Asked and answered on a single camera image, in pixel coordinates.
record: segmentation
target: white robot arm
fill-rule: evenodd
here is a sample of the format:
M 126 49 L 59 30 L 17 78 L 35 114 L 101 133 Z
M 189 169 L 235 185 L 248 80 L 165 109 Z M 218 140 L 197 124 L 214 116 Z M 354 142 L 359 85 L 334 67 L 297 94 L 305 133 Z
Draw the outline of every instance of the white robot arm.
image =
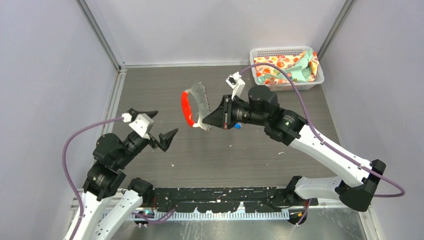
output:
M 248 101 L 244 101 L 239 97 L 245 85 L 239 73 L 230 75 L 226 82 L 233 89 L 232 94 L 222 96 L 218 108 L 202 120 L 204 124 L 222 129 L 231 129 L 236 123 L 264 126 L 264 132 L 271 139 L 310 155 L 336 173 L 337 177 L 330 178 L 294 176 L 286 187 L 287 198 L 293 204 L 311 198 L 325 198 L 338 199 L 357 211 L 368 209 L 380 179 L 365 168 L 383 174 L 386 165 L 382 161 L 358 157 L 315 129 L 323 141 L 319 140 L 306 119 L 294 111 L 281 108 L 277 95 L 267 86 L 250 88 Z M 360 167 L 329 149 L 324 142 L 355 159 Z
M 120 202 L 100 221 L 126 176 L 122 172 L 125 166 L 148 145 L 154 149 L 159 147 L 165 152 L 178 132 L 176 128 L 166 134 L 159 134 L 159 140 L 156 140 L 150 134 L 150 129 L 153 126 L 152 118 L 157 113 L 130 109 L 122 117 L 133 131 L 124 141 L 113 133 L 102 135 L 97 140 L 93 152 L 96 162 L 88 171 L 83 185 L 83 217 L 77 225 L 81 210 L 78 208 L 64 240 L 71 240 L 75 228 L 74 240 L 109 240 L 124 220 L 143 203 L 143 199 L 149 201 L 153 198 L 153 186 L 140 178 L 134 178 Z

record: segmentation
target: white plastic basket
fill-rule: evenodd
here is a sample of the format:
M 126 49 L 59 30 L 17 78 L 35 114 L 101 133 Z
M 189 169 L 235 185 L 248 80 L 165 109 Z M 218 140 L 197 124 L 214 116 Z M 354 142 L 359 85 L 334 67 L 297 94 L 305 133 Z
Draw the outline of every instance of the white plastic basket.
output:
M 287 47 L 264 47 L 264 48 L 254 48 L 250 50 L 250 64 L 254 64 L 254 58 L 257 57 L 271 57 L 271 56 L 277 56 L 277 55 L 299 55 L 303 53 L 304 51 L 310 50 L 311 48 L 308 46 L 287 46 Z M 270 85 L 270 84 L 263 84 L 258 82 L 258 77 L 256 76 L 256 69 L 252 67 L 252 73 L 254 77 L 254 82 L 257 85 L 265 85 L 269 87 L 269 89 L 273 92 L 279 92 L 279 91 L 293 91 L 293 87 L 290 85 L 290 83 L 283 83 L 283 84 L 276 84 L 276 85 Z M 322 84 L 324 82 L 324 73 L 321 68 L 321 64 L 318 65 L 318 69 L 316 71 L 316 78 L 315 81 L 312 82 L 295 82 L 294 85 L 296 85 L 298 90 L 309 90 L 313 86 L 317 84 Z

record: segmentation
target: gray wall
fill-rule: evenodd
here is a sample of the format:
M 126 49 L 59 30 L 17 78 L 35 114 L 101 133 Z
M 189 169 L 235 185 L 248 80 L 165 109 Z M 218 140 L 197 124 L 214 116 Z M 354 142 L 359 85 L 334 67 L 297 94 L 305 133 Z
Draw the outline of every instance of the gray wall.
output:
M 341 144 L 387 164 L 401 198 L 375 198 L 385 240 L 422 239 L 424 2 L 357 1 L 321 59 Z M 398 191 L 381 182 L 378 193 Z
M 104 117 L 116 71 L 74 0 L 0 5 L 0 238 L 61 239 L 73 199 L 62 147 Z M 70 146 L 78 187 L 98 133 Z
M 253 48 L 319 50 L 344 0 L 91 0 L 127 65 L 240 63 Z

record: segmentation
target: floral cloth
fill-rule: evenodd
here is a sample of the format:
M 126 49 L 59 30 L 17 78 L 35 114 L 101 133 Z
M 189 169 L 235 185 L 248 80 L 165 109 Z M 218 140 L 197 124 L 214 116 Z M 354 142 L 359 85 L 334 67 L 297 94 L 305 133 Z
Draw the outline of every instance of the floral cloth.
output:
M 274 64 L 293 80 L 293 82 L 306 83 L 313 82 L 317 78 L 318 62 L 317 53 L 312 49 L 302 52 L 299 55 L 278 55 L 255 57 L 254 63 Z M 256 66 L 257 80 L 261 84 L 285 84 L 289 81 L 276 69 L 271 66 Z

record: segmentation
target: white comb-like strip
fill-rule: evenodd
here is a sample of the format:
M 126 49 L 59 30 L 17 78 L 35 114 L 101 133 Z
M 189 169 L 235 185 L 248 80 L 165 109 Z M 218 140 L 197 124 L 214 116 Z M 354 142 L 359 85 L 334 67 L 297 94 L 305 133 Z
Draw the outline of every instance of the white comb-like strip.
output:
M 158 220 L 163 217 L 166 212 L 156 212 L 154 218 L 151 220 Z M 128 219 L 134 220 L 134 216 L 131 215 Z M 282 209 L 281 212 L 255 212 L 245 213 L 244 210 L 238 210 L 235 212 L 223 212 L 223 213 L 212 213 L 207 211 L 206 213 L 200 213 L 197 210 L 194 212 L 174 212 L 172 217 L 168 221 L 228 221 L 228 220 L 288 220 L 289 210 Z

